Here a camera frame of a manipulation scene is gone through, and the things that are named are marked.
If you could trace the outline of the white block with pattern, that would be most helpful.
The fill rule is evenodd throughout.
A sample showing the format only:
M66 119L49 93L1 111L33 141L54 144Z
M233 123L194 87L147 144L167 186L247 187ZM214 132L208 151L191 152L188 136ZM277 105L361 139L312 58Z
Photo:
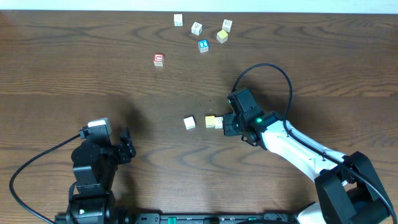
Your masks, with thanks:
M215 128L222 129L223 128L223 117L216 117L215 118Z

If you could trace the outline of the yellow block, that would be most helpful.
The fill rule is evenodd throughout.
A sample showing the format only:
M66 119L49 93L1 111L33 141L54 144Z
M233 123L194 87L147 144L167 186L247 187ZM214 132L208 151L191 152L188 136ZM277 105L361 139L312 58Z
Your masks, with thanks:
M206 116L205 124L206 124L206 128L214 128L215 127L215 116Z

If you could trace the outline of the plain white block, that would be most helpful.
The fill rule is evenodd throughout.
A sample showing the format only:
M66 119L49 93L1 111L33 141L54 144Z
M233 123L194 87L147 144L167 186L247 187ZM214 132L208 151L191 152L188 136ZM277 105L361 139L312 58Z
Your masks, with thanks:
M196 127L195 119L193 116L189 116L183 119L186 130L193 129Z

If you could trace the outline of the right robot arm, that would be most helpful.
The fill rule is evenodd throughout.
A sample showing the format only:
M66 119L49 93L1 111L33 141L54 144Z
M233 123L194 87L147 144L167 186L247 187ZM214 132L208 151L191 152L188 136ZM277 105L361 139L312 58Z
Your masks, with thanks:
M327 148L296 130L275 112L265 113L244 88L227 99L233 109L223 116L225 136L277 154L315 183L318 201L290 219L292 223L396 223L394 209L371 163L362 153L350 156Z

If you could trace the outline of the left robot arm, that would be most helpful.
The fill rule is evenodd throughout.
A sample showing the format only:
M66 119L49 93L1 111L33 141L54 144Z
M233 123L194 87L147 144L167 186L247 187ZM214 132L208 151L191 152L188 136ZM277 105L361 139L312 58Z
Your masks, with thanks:
M69 197L65 222L133 223L131 213L116 206L112 191L118 166L136 155L129 129L123 130L119 144L111 143L105 124L86 126L79 134L84 141L71 155L78 193Z

